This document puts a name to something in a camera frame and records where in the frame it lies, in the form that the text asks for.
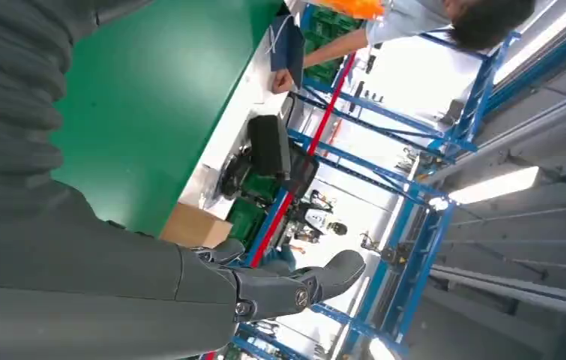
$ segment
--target man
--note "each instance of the man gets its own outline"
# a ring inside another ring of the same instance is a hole
[[[536,0],[389,0],[382,20],[346,34],[304,59],[304,67],[341,58],[369,45],[452,25],[450,37],[460,49],[490,49],[534,12]],[[291,91],[288,70],[276,73],[273,93]]]
[[[349,229],[344,223],[334,220],[334,206],[325,201],[318,190],[312,190],[309,201],[301,201],[288,211],[291,221],[300,226],[297,227],[294,237],[304,242],[318,242],[320,236],[332,232],[338,236],[344,236]]]
[[[305,249],[302,247],[294,246],[286,242],[280,246],[280,250],[271,249],[267,252],[261,260],[260,268],[281,276],[289,276],[296,270],[294,251],[303,255],[306,253]]]

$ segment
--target red pole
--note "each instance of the red pole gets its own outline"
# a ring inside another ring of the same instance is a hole
[[[349,75],[351,69],[353,68],[354,60],[355,60],[355,52],[349,56],[349,59],[347,59],[347,62],[344,66],[344,70],[340,78],[338,79],[338,83],[336,84],[336,88],[331,97],[331,102],[329,103],[329,106],[327,106],[325,114],[323,115],[322,120],[320,121],[320,125],[318,126],[318,131],[316,132],[316,135],[313,137],[313,140],[311,141],[309,150],[307,150],[307,153],[309,155],[314,155],[316,153],[316,149],[318,148],[318,144],[320,143],[320,137],[322,137],[322,133],[325,132],[325,128],[327,127],[327,122],[329,121],[329,117],[333,113],[334,108],[336,106],[336,101],[338,100],[338,97],[342,92],[342,87],[344,86],[344,80],[346,79],[346,76]],[[291,192],[287,193],[285,199],[283,200],[283,203],[280,204],[280,207],[276,212],[276,216],[274,217],[274,220],[271,222],[269,229],[267,229],[267,232],[265,233],[265,237],[261,241],[259,249],[256,251],[256,255],[252,260],[252,263],[250,264],[251,267],[255,268],[261,262],[263,254],[265,253],[265,249],[267,248],[269,242],[271,241],[271,237],[274,236],[274,232],[276,232],[276,228],[278,227],[278,224],[280,224],[280,222],[282,221],[283,215],[287,213],[289,204],[292,203],[293,199],[294,199],[294,194]],[[203,356],[203,360],[214,360],[215,356],[216,356],[215,352],[209,352]]]

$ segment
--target blue shelving frame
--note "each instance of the blue shelving frame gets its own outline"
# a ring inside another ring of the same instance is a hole
[[[312,5],[308,5],[308,8],[301,19],[301,27],[307,26],[313,9],[314,7]],[[432,31],[429,34],[423,34],[421,36],[429,41],[435,42],[436,44],[458,50],[452,43],[443,39],[443,34],[441,37],[436,36],[439,33],[443,33],[443,31]],[[398,130],[390,127],[377,126],[363,120],[360,116],[354,116],[349,112],[340,111],[338,109],[336,109],[333,114],[338,116],[340,119],[381,134],[388,139],[402,143],[405,146],[410,146],[421,154],[432,156],[446,164],[453,164],[460,152],[476,152],[478,150],[477,146],[472,141],[478,133],[484,114],[486,113],[488,100],[493,93],[493,80],[496,72],[503,64],[505,56],[508,53],[508,48],[516,38],[518,38],[518,34],[512,34],[492,55],[484,55],[478,52],[465,52],[469,56],[473,56],[476,59],[481,60],[482,65],[480,66],[475,82],[470,91],[469,98],[466,101],[465,109],[462,111],[460,118],[444,131],[430,127],[429,125],[418,121],[416,118],[386,109],[375,102],[360,99],[359,97],[344,92],[340,94],[339,99],[355,104],[362,109],[370,110],[382,115],[388,119],[388,123],[389,121],[399,122],[409,126],[412,130]],[[339,73],[337,75],[337,79],[341,76],[342,74]],[[321,110],[327,109],[329,104],[328,99],[334,92],[331,84],[326,85],[315,82],[311,79],[305,79],[303,89],[309,96],[302,94],[291,94],[291,96],[295,97],[298,101],[302,101],[308,106]],[[311,141],[311,138],[308,135],[294,130],[289,130],[289,137],[305,147],[307,147],[309,141]],[[430,140],[430,143],[427,146],[420,145],[409,139],[412,137],[427,139]],[[317,154],[316,157],[321,164],[333,167],[336,170],[344,172],[350,176],[354,176],[357,179],[375,185],[385,191],[404,197],[403,205],[398,210],[399,214],[395,221],[394,228],[391,230],[386,241],[385,249],[397,248],[397,245],[404,237],[409,224],[409,219],[411,219],[415,209],[424,208],[423,211],[426,214],[424,224],[415,244],[413,245],[408,262],[405,265],[397,266],[380,261],[372,279],[369,282],[367,293],[365,294],[360,310],[355,318],[351,318],[347,314],[341,313],[325,304],[319,304],[312,307],[313,311],[324,314],[341,324],[350,326],[352,331],[345,340],[343,346],[344,353],[350,353],[353,350],[354,345],[357,343],[359,335],[363,335],[378,338],[392,351],[403,354],[404,349],[400,346],[400,343],[412,323],[422,292],[426,286],[428,275],[433,263],[435,262],[439,246],[448,231],[448,226],[453,217],[454,209],[458,204],[450,200],[446,193],[442,193],[430,185],[418,183],[397,171],[385,169],[335,146],[321,142],[319,144],[319,148],[332,156],[337,156],[341,159],[350,161],[357,166],[370,170],[375,174],[375,178],[364,175],[359,171],[342,165],[339,162]],[[284,190],[279,193],[279,196],[272,206],[270,215],[277,212],[280,205],[283,203],[285,195],[286,193]],[[428,205],[431,198],[437,197],[448,202],[448,207],[445,210],[436,211]],[[272,218],[272,216],[269,216],[263,224],[261,231],[256,237],[255,245],[252,246],[252,251],[249,253],[248,260],[255,256],[256,249],[260,242],[262,242],[265,233],[270,227],[271,222],[268,221],[269,218]],[[396,292],[391,300],[389,311],[386,314],[381,328],[375,329],[374,327],[367,325],[365,322],[371,314],[373,306],[379,296],[380,289],[384,285],[385,279],[387,279],[390,272],[394,272],[399,275]],[[258,338],[278,348],[290,359],[305,359],[295,350],[281,344],[276,339],[261,333],[254,327],[242,324],[241,329],[254,338]],[[237,345],[253,347],[251,343],[247,343],[244,340],[237,343]],[[246,350],[250,351],[252,354],[257,354],[254,349]]]

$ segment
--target green table surface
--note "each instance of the green table surface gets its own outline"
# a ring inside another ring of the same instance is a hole
[[[158,235],[281,0],[157,0],[79,43],[56,179]]]

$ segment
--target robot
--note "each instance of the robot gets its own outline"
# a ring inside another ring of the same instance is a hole
[[[351,251],[288,277],[230,268],[234,247],[195,252],[111,226],[51,178],[73,45],[150,3],[0,0],[0,359],[181,359],[221,348],[239,322],[337,296],[364,270]]]

